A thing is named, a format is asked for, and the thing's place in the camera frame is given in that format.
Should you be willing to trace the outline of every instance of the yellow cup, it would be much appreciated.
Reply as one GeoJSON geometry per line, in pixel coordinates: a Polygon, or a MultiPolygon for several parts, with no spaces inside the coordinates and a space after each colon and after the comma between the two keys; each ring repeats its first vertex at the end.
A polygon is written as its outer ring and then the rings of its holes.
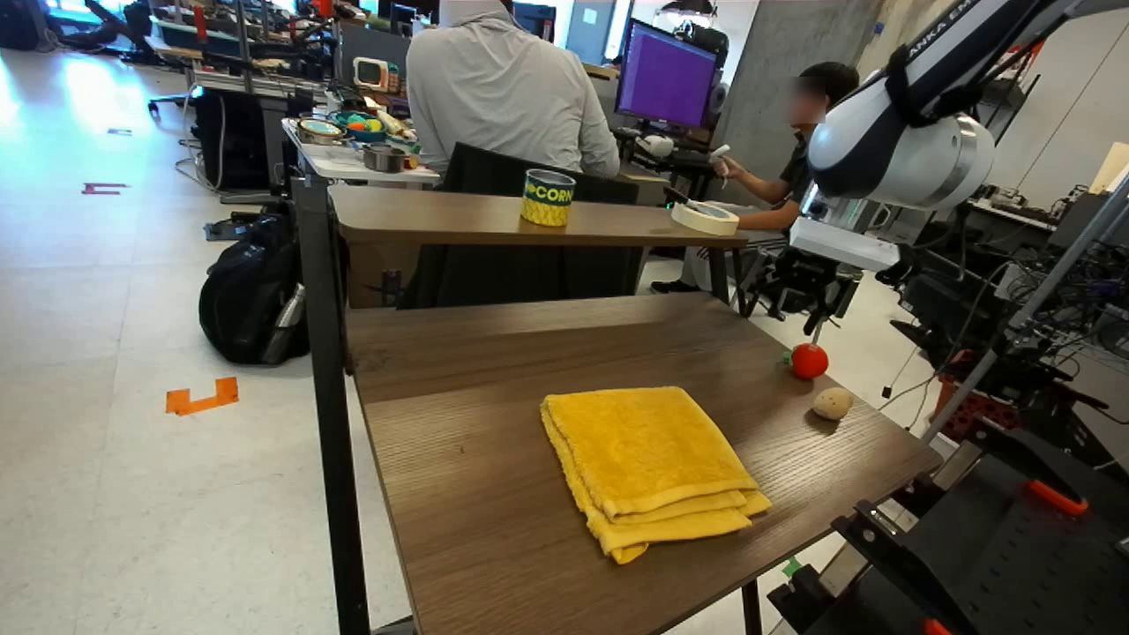
{"type": "Polygon", "coordinates": [[[555,170],[527,170],[523,218],[532,226],[567,226],[576,177],[555,170]]]}

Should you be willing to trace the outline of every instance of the white floor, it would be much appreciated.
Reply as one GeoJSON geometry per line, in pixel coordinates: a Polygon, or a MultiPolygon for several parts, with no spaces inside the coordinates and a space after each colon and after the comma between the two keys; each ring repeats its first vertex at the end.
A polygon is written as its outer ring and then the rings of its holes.
{"type": "MultiPolygon", "coordinates": [[[[197,287],[222,252],[201,226],[225,213],[183,167],[176,115],[145,115],[145,95],[176,87],[176,76],[103,57],[0,55],[3,635],[334,633],[308,360],[228,366],[197,327],[197,287]],[[167,393],[205,396],[225,376],[237,405],[167,412],[167,393]]],[[[868,404],[910,358],[893,313],[893,298],[863,287],[822,334],[833,379],[868,404]]],[[[801,343],[798,322],[753,324],[801,343]]],[[[895,390],[922,379],[912,358],[895,390]]],[[[910,424],[918,400],[926,412],[932,385],[890,417],[910,424]]],[[[362,436],[357,459],[370,620],[384,626],[410,603],[362,436]]],[[[739,633],[739,599],[674,633],[739,633]]]]}

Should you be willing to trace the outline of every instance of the yellow towel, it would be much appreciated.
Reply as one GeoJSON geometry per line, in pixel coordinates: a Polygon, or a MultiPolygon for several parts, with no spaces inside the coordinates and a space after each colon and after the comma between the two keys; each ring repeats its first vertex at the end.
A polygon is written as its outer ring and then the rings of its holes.
{"type": "Polygon", "coordinates": [[[768,499],[683,390],[548,396],[538,405],[576,510],[603,553],[751,526],[768,499]]]}

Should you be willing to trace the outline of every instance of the person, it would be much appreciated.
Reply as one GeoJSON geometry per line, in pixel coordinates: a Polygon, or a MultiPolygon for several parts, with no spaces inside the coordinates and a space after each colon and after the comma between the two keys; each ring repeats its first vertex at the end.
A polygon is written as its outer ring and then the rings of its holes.
{"type": "MultiPolygon", "coordinates": [[[[791,98],[791,131],[798,138],[778,177],[757,177],[745,170],[733,156],[716,158],[716,177],[739,184],[746,193],[768,203],[762,213],[739,214],[738,229],[746,234],[746,264],[753,271],[766,247],[783,247],[791,222],[801,214],[801,199],[810,184],[806,177],[806,138],[815,124],[857,87],[857,72],[837,62],[815,63],[798,76],[791,98]]],[[[706,252],[686,252],[681,280],[654,283],[655,293],[699,293],[710,289],[706,252]]]]}
{"type": "Polygon", "coordinates": [[[407,95],[419,163],[436,172],[456,143],[565,172],[619,172],[590,76],[517,33],[507,0],[444,0],[439,24],[412,36],[407,95]]]}

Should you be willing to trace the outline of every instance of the white shirt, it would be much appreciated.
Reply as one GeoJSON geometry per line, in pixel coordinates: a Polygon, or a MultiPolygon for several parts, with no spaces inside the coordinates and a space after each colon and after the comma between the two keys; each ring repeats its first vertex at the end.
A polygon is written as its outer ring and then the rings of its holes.
{"type": "Polygon", "coordinates": [[[425,30],[407,62],[419,158],[444,170],[456,143],[567,172],[616,177],[619,156],[582,63],[512,24],[425,30]]]}

